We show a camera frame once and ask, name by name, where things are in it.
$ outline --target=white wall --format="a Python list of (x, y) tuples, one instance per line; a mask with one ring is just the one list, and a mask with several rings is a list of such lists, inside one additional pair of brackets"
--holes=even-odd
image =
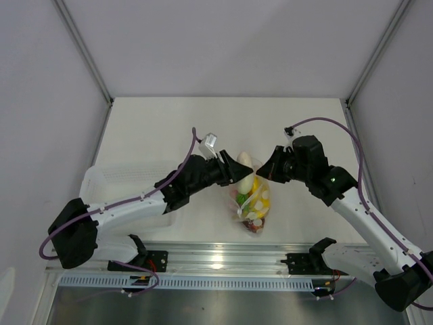
[[(425, 251), (433, 250), (432, 15), (433, 2), (415, 1), (353, 110), (385, 216)], [(433, 305), (432, 288), (424, 299)]]
[(66, 0), (109, 90), (345, 98), (400, 0)]
[(26, 324), (39, 243), (78, 195), (106, 105), (48, 0), (0, 2), (0, 274), (16, 268), (2, 324)]

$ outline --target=clear plastic container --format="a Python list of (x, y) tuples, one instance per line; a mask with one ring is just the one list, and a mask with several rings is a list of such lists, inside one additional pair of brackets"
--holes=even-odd
[[(121, 200), (152, 187), (177, 168), (173, 161), (92, 166), (81, 184), (80, 197), (86, 204)], [(144, 217), (113, 229), (115, 234), (129, 235), (167, 230), (176, 224), (179, 211)]]

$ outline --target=black mounting bracket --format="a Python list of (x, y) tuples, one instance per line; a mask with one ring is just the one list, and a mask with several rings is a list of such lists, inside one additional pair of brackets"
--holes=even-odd
[(281, 260), (281, 262), (287, 264), (289, 274), (292, 275), (331, 276), (333, 275), (332, 269), (326, 266), (322, 253), (328, 246), (335, 243), (337, 241), (334, 239), (324, 238), (314, 244), (308, 253), (288, 253), (286, 259)]
[[(134, 243), (137, 245), (137, 256), (128, 262), (128, 264), (150, 269), (158, 273), (164, 273), (167, 269), (168, 252), (167, 251), (148, 251), (143, 242), (137, 235), (129, 235)], [(117, 264), (114, 261), (108, 261), (108, 271), (113, 272), (135, 272), (136, 269)]]

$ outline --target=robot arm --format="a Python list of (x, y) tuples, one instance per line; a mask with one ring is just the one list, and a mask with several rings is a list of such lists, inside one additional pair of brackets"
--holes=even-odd
[[(320, 252), (325, 264), (374, 286), (387, 305), (397, 311), (404, 310), (432, 285), (413, 257), (432, 272), (433, 251), (422, 253), (368, 201), (370, 208), (366, 209), (359, 196), (357, 181), (342, 167), (328, 164), (315, 136), (296, 137), (293, 128), (285, 131), (289, 146), (277, 146), (257, 175), (279, 183), (301, 181), (313, 196), (343, 216), (375, 251), (378, 259), (343, 244), (331, 244)], [(395, 239), (403, 241), (407, 250), (403, 250)]]
[[(107, 231), (134, 220), (180, 209), (189, 202), (191, 195), (204, 188), (215, 183), (228, 186), (253, 172), (233, 160), (225, 150), (216, 154), (213, 150), (216, 139), (209, 133), (199, 146), (206, 158), (191, 155), (180, 172), (171, 172), (148, 191), (118, 202), (90, 206), (85, 205), (81, 198), (71, 200), (48, 229), (50, 235), (58, 232), (51, 241), (62, 267), (71, 269), (90, 259), (143, 267), (147, 252), (140, 239), (136, 235), (109, 236)], [(163, 186), (174, 173), (178, 175)]]

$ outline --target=white vegetable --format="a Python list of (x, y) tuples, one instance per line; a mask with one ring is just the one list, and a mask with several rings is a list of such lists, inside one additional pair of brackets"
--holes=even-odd
[[(243, 164), (244, 166), (252, 168), (252, 159), (249, 154), (246, 152), (241, 152), (239, 156), (237, 156), (236, 161), (238, 163)], [(252, 184), (254, 183), (254, 174), (249, 174), (247, 177), (241, 179), (236, 183), (237, 191), (240, 194), (248, 194), (248, 192), (252, 189)]]

